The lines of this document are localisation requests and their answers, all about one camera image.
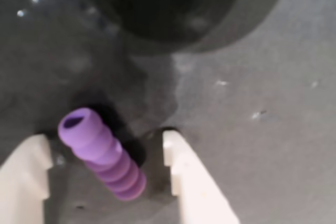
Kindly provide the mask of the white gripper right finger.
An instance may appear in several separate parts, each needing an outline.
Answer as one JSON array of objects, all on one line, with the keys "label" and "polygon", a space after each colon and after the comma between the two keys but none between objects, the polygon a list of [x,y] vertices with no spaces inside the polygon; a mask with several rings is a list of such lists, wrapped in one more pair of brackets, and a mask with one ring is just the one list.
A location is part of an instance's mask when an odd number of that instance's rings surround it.
[{"label": "white gripper right finger", "polygon": [[176,130],[163,132],[163,162],[170,169],[180,223],[240,223],[203,162]]}]

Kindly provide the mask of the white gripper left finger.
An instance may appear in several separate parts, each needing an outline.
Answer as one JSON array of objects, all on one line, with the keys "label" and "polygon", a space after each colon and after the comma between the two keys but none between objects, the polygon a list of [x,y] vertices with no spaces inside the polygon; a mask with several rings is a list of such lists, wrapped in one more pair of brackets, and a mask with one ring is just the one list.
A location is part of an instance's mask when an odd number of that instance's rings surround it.
[{"label": "white gripper left finger", "polygon": [[44,223],[50,197],[48,171],[53,167],[48,139],[33,135],[1,165],[1,223]]}]

